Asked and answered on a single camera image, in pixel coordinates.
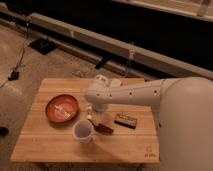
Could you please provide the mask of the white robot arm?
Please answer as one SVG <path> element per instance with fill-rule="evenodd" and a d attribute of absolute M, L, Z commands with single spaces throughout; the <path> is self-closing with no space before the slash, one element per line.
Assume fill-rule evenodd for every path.
<path fill-rule="evenodd" d="M 168 78 L 110 87 L 98 75 L 85 98 L 97 111 L 106 104 L 156 110 L 160 171 L 213 171 L 213 80 Z"/>

